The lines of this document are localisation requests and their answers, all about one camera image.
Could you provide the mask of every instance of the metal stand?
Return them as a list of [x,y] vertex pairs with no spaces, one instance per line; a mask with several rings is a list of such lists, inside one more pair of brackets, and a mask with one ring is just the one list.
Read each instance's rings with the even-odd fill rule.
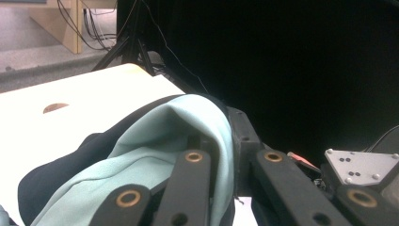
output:
[[[120,14],[120,11],[126,12],[126,9],[132,9],[129,15]],[[138,62],[138,56],[140,55],[144,63],[147,73],[155,75],[155,72],[150,61],[150,57],[147,52],[146,45],[143,40],[140,39],[143,27],[145,25],[145,19],[148,12],[143,8],[141,0],[138,1],[123,1],[118,4],[118,15],[117,17],[126,17],[125,24],[120,31],[120,37],[117,39],[117,44],[100,60],[100,62],[91,70],[92,72],[105,69],[116,57],[122,56],[122,64],[124,63],[135,63]]]

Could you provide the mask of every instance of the metal bracket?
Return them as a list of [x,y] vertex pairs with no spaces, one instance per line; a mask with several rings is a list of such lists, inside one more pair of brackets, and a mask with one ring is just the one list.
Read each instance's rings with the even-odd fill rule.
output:
[[361,153],[328,149],[325,155],[343,185],[378,185],[399,163],[397,153]]
[[211,158],[192,150],[179,155],[153,226],[208,225]]

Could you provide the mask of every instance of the wooden table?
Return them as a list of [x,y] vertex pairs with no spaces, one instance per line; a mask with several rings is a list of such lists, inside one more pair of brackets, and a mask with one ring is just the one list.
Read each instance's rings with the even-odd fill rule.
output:
[[[70,13],[70,24],[76,24],[82,34],[83,8],[114,8],[117,0],[61,0]],[[74,54],[82,52],[82,40],[68,26],[58,9],[57,0],[40,3],[0,3],[0,7],[29,8],[30,17]]]

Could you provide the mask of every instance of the black cloth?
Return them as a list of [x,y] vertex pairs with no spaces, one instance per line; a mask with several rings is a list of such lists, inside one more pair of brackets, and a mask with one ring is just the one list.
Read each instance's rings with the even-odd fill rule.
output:
[[176,95],[165,97],[139,108],[109,130],[88,136],[73,153],[26,174],[18,186],[18,204],[24,224],[30,225],[53,194],[74,175],[106,159],[120,136],[135,121],[151,109],[176,97]]

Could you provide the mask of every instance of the fabric garment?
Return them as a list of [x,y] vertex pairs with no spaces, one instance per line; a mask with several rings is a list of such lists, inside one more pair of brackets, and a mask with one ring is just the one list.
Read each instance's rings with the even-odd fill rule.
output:
[[8,212],[0,205],[0,226],[15,226],[17,225],[12,218],[9,217]]
[[0,205],[0,226],[9,226],[9,215],[2,205]]
[[53,194],[74,175],[106,159],[134,122],[176,97],[165,97],[139,108],[104,133],[88,136],[75,152],[30,171],[18,186],[18,204],[24,224],[30,225]]
[[64,184],[32,225],[88,225],[115,188],[136,184],[151,189],[166,180],[177,155],[186,150],[188,137],[195,135],[211,138],[218,147],[210,218],[211,225],[218,225],[232,197],[231,128],[220,109],[198,95],[178,97],[139,119],[120,137],[105,160]]

